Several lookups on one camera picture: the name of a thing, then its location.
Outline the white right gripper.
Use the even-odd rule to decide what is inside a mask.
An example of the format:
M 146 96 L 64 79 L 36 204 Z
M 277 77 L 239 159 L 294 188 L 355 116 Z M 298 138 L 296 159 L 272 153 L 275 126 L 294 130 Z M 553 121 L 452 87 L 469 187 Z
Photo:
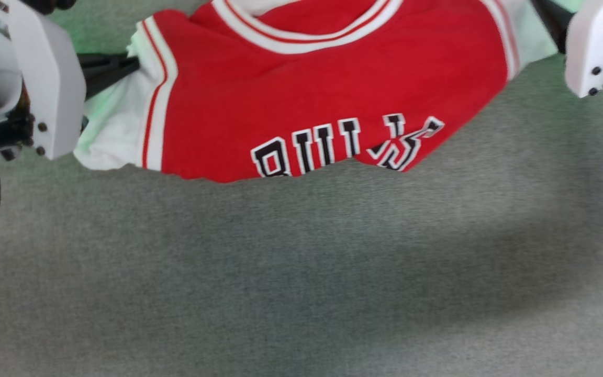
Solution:
M 565 81 L 579 98 L 603 90 L 603 1 L 585 1 L 576 14 L 555 1 L 533 0 L 559 53 L 566 53 Z

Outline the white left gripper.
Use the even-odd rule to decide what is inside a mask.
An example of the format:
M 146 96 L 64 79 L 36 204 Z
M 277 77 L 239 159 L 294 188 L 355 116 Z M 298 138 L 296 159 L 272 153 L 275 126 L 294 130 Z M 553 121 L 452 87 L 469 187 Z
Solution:
M 0 152 L 27 145 L 48 160 L 71 153 L 84 101 L 139 66 L 127 53 L 77 55 L 51 19 L 22 1 L 0 1 Z

